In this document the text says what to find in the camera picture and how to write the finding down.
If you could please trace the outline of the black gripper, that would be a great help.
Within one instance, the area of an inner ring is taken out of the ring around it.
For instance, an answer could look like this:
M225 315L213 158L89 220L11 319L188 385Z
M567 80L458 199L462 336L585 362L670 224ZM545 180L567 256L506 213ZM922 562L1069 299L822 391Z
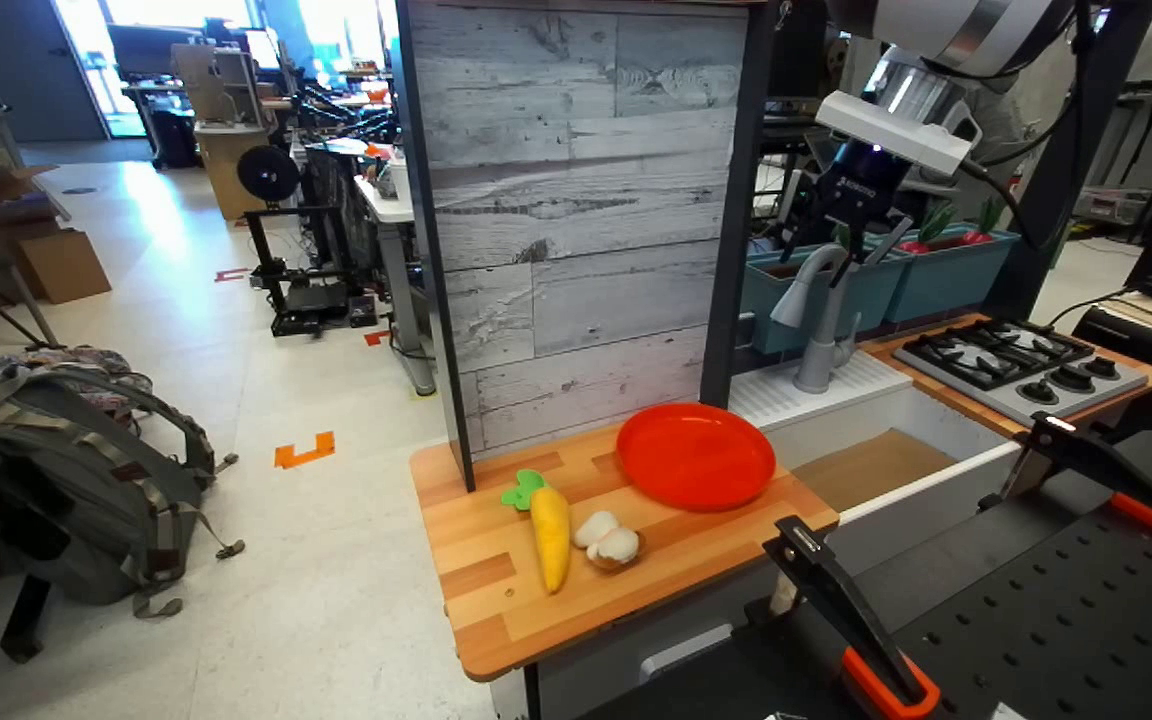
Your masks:
M864 251L864 224L882 220L894 207L900 180L910 176L910 158L894 155L882 143L844 138L824 176L811 185L811 220L831 220L831 245L840 247L830 287L837 287L858 256ZM894 247L912 232L912 216L896 213L900 220L882 235L870 251L870 267L886 262Z

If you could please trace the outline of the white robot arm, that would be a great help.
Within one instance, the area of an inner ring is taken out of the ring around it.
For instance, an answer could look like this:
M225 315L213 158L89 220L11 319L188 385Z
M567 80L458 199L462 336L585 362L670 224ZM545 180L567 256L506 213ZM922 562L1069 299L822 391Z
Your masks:
M1075 0L830 0L830 15L876 40L882 58L860 90L831 88L818 102L818 123L840 146L794 220L794 240L864 258L864 232L894 213L912 166L987 180L975 158L985 123L967 97L1056 44Z

